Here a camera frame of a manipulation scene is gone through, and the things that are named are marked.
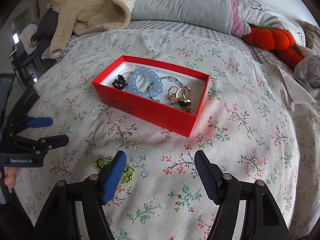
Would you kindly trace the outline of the person's left hand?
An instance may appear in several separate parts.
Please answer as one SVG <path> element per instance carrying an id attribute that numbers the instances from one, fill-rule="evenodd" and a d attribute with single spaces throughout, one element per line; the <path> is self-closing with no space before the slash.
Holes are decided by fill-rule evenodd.
<path id="1" fill-rule="evenodd" d="M 18 169 L 16 167 L 9 167 L 7 170 L 7 175 L 5 175 L 4 172 L 1 173 L 1 177 L 4 177 L 5 185 L 10 189 L 15 186 L 17 171 Z"/>

